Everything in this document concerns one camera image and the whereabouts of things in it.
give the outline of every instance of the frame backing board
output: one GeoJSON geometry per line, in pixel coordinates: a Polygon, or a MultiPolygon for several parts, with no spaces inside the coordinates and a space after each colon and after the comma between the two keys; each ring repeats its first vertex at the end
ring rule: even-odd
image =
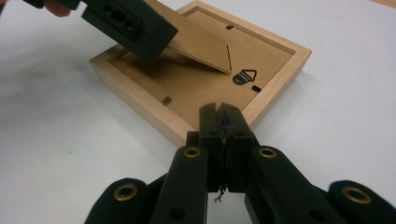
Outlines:
{"type": "Polygon", "coordinates": [[[188,131],[199,129],[199,108],[209,103],[237,106],[250,127],[254,126],[311,53],[200,1],[178,12],[225,40],[230,75],[169,50],[156,61],[146,62],[115,46],[91,60],[99,79],[177,147],[185,144],[188,131]],[[255,69],[257,76],[238,86],[233,76],[242,69],[255,69]],[[253,91],[253,85],[262,90],[253,91]]]}

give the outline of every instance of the human hand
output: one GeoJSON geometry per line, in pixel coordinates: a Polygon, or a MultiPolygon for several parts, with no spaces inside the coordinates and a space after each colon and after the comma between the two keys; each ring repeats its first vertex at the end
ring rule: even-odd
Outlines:
{"type": "MultiPolygon", "coordinates": [[[[7,0],[0,0],[0,5],[6,3],[7,0]]],[[[44,6],[48,11],[57,17],[65,17],[70,14],[70,9],[62,6],[55,0],[44,0],[44,6]]]]}

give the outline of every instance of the finger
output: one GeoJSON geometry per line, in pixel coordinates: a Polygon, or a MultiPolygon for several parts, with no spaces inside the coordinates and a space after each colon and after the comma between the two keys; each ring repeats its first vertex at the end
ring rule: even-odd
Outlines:
{"type": "Polygon", "coordinates": [[[50,11],[57,17],[65,17],[70,14],[70,9],[62,6],[61,4],[55,2],[54,0],[44,0],[44,5],[46,9],[50,11]]]}

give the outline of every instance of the white tabletop surface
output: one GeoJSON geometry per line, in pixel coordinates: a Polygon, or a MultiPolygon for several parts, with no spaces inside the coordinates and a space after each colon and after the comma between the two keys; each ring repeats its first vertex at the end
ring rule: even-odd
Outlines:
{"type": "MultiPolygon", "coordinates": [[[[163,0],[173,9],[189,0],[163,0]]],[[[396,205],[396,9],[367,0],[207,0],[313,51],[253,130],[309,181],[362,183],[396,205]]],[[[81,5],[55,18],[11,0],[0,18],[0,223],[82,223],[105,188],[149,183],[175,148],[95,76],[115,45],[81,5]]],[[[250,223],[241,194],[207,223],[250,223]]]]}

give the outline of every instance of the brass screw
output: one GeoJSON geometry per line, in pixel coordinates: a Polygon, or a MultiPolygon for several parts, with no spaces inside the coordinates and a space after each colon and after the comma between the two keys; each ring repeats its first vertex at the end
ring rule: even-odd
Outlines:
{"type": "Polygon", "coordinates": [[[274,157],[276,157],[276,152],[273,151],[271,148],[261,148],[259,150],[259,154],[262,157],[268,158],[268,159],[272,159],[274,157]]]}
{"type": "Polygon", "coordinates": [[[369,204],[372,201],[368,193],[355,187],[345,186],[341,188],[341,192],[354,203],[369,204]]]}
{"type": "Polygon", "coordinates": [[[119,186],[114,190],[113,197],[119,202],[124,202],[132,199],[136,196],[138,192],[138,187],[134,183],[127,183],[119,186]]]}
{"type": "Polygon", "coordinates": [[[188,147],[183,151],[184,156],[194,158],[201,155],[201,150],[196,147],[188,147]]]}

